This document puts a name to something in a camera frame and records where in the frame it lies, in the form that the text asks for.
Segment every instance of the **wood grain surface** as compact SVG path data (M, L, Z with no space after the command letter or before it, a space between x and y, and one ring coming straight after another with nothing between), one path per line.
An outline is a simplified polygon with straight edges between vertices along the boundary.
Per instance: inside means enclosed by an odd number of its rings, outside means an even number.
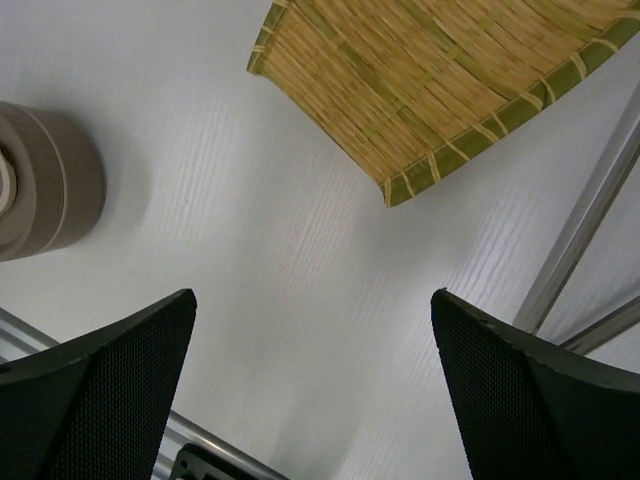
M0 3L0 98L80 120L109 182L86 239L0 264L0 305L64 341L192 287L178 412L292 479L469 478L429 299L512 318L640 78L640 38L387 210L245 72L269 4ZM615 296L629 272L593 281ZM558 335L587 313L558 308Z

